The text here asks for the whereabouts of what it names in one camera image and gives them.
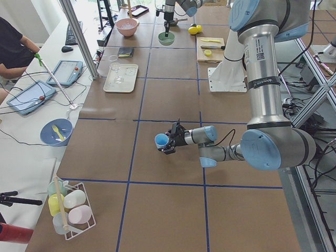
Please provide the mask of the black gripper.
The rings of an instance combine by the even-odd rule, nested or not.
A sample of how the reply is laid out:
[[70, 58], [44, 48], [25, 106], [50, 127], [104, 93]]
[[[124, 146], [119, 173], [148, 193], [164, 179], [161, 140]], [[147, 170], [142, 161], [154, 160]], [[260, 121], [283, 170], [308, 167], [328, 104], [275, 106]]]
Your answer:
[[173, 12], [164, 12], [164, 27], [165, 27], [165, 37], [169, 36], [170, 31], [170, 24], [174, 20], [174, 13]]
[[169, 138], [169, 143], [165, 148], [161, 149], [161, 152], [163, 152], [166, 155], [175, 153], [175, 148], [177, 146], [185, 146], [186, 142], [184, 139], [185, 136], [185, 131], [182, 135], [177, 136], [177, 137], [172, 137], [172, 134], [170, 131], [165, 132], [165, 135]]

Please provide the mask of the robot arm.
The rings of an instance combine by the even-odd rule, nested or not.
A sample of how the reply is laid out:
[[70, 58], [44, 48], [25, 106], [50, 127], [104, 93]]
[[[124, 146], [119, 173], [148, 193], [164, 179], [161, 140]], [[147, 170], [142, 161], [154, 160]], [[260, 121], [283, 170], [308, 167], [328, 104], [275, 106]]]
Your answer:
[[197, 144], [202, 167], [246, 161], [259, 170], [303, 165], [316, 153], [314, 139], [292, 127], [282, 110], [275, 43], [300, 38], [308, 31], [309, 1], [234, 1], [223, 61], [209, 75], [223, 87], [242, 81], [250, 97], [252, 118], [237, 144], [217, 142], [214, 126], [187, 130], [175, 122], [155, 137], [165, 153]]
[[161, 12], [164, 14], [164, 27], [165, 37], [169, 36], [170, 27], [174, 22], [174, 13], [176, 3], [185, 11], [185, 13], [192, 17], [196, 14], [197, 10], [201, 8], [208, 1], [204, 0], [166, 0], [162, 6]]

